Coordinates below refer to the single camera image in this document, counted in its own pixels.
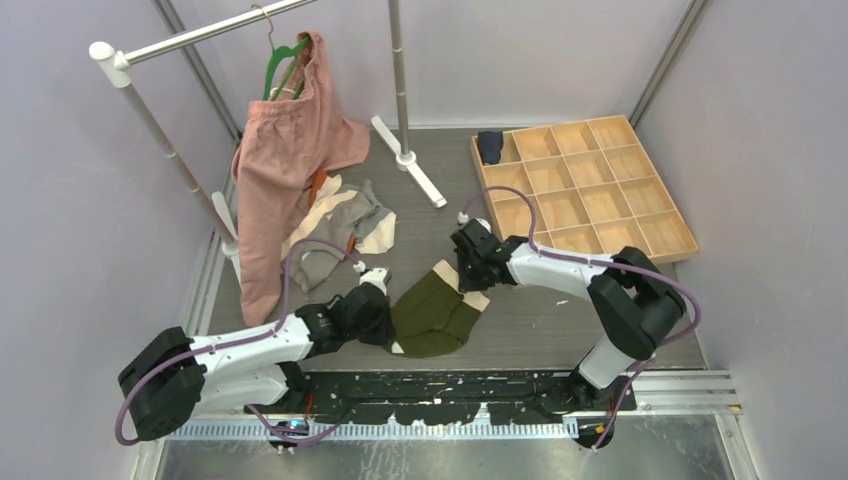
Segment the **olive green underwear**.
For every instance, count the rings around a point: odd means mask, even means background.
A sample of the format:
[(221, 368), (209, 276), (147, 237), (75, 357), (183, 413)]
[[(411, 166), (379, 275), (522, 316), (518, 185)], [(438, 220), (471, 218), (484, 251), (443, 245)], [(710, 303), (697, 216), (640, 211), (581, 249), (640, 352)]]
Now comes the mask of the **olive green underwear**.
[(458, 272), (441, 260), (391, 307), (395, 338), (384, 350), (407, 358), (448, 355), (467, 344), (489, 303), (480, 292), (460, 292)]

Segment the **navy underwear cream waistband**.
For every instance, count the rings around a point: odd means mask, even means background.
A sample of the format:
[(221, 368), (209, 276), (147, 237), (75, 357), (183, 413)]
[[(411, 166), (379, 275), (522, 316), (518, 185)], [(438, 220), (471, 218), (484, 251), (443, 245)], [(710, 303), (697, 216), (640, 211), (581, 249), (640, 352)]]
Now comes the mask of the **navy underwear cream waistband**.
[(477, 148), (483, 165), (497, 165), (501, 162), (504, 147), (504, 135), (501, 131), (479, 131)]

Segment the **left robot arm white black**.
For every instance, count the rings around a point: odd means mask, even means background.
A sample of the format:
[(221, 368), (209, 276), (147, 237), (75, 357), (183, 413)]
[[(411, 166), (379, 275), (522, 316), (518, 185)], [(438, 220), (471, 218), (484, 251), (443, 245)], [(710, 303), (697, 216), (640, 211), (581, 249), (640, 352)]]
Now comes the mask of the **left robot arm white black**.
[(248, 405), (300, 410), (300, 361), (350, 341), (381, 346), (393, 334), (387, 288), (363, 281), (348, 294), (308, 304), (267, 325), (223, 335), (160, 332), (119, 374), (125, 400), (115, 426), (130, 446), (165, 437), (194, 416)]

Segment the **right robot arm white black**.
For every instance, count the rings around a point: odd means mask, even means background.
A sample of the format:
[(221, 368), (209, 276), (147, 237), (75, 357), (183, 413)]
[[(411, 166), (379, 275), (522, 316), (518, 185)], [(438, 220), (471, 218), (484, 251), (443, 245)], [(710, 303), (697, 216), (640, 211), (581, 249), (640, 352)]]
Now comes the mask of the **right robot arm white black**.
[(607, 401), (611, 384), (650, 359), (687, 311), (678, 290), (636, 247), (615, 255), (542, 248), (523, 236), (501, 240), (479, 220), (468, 221), (450, 239), (463, 292), (543, 287), (593, 305), (603, 335), (568, 380), (573, 400), (585, 409)]

